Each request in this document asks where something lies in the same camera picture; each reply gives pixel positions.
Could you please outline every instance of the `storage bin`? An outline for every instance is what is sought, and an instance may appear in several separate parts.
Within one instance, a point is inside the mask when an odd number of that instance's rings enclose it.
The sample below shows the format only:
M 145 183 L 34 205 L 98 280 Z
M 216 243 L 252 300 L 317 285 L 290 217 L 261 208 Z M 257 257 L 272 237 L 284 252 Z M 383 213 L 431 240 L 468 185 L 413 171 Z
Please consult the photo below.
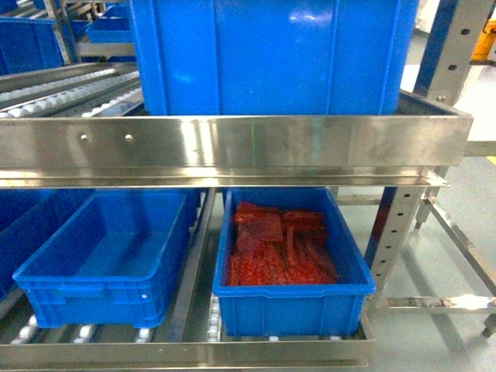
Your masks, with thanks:
M 15 273 L 40 327 L 158 326 L 189 239 L 187 195 L 96 191 Z
M 5 297 L 14 285 L 14 271 L 91 193 L 91 190 L 0 191 L 0 298 Z
M 392 114 L 419 0 L 129 0 L 151 115 Z
M 0 17 L 0 75 L 63 66 L 53 33 L 54 22 L 52 19 Z M 84 35 L 87 24 L 73 21 L 77 39 Z
M 88 27 L 86 33 L 93 43 L 132 43 L 127 7 L 112 6 Z
M 233 215 L 247 201 L 325 214 L 327 248 L 339 274 L 337 284 L 226 286 L 235 242 Z M 331 193 L 324 188 L 234 188 L 227 191 L 215 265 L 213 292 L 229 336 L 345 336 L 357 330 L 366 295 L 375 291 L 370 269 Z
M 38 9 L 46 9 L 47 7 L 45 6 L 45 2 L 43 0 L 33 0 L 34 6 L 36 6 Z M 60 8 L 60 0 L 54 0 L 55 6 L 57 9 Z
M 12 10 L 17 9 L 17 1 L 16 0 L 1 0 L 0 1 L 0 13 L 11 12 Z

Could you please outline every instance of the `white wall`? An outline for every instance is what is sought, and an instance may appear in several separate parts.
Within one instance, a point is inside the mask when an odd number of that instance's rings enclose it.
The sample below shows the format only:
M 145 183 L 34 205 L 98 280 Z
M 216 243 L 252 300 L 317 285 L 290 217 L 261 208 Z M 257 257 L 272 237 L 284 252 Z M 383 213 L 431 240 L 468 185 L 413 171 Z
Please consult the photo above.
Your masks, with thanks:
M 415 27 L 425 33 L 430 33 L 436 16 L 439 0 L 420 0 Z

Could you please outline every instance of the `red packaged item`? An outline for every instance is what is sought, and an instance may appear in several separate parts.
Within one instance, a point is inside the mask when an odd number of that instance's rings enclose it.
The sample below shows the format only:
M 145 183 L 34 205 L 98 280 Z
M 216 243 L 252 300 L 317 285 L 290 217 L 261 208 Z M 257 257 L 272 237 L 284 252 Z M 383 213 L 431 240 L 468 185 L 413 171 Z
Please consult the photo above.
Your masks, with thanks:
M 320 212 L 288 211 L 242 201 L 228 285 L 332 284 L 337 272 L 326 249 Z

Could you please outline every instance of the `yellow object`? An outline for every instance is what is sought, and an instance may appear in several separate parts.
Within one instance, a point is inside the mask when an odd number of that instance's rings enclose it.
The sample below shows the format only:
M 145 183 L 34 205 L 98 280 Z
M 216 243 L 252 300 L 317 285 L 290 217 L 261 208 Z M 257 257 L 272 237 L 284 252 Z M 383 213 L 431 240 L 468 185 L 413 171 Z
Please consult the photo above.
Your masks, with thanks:
M 480 33 L 472 60 L 486 60 L 495 40 L 496 19 L 490 19 L 487 21 L 482 33 Z

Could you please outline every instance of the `crate handle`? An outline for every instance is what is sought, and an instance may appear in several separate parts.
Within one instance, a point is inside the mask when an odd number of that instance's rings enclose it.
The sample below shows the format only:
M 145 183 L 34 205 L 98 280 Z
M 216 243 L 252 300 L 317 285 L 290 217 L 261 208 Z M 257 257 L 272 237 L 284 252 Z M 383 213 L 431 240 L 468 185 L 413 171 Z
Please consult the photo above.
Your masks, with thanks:
M 58 291 L 64 297 L 99 298 L 105 296 L 105 287 L 101 284 L 96 284 L 91 288 L 77 284 L 62 284 Z

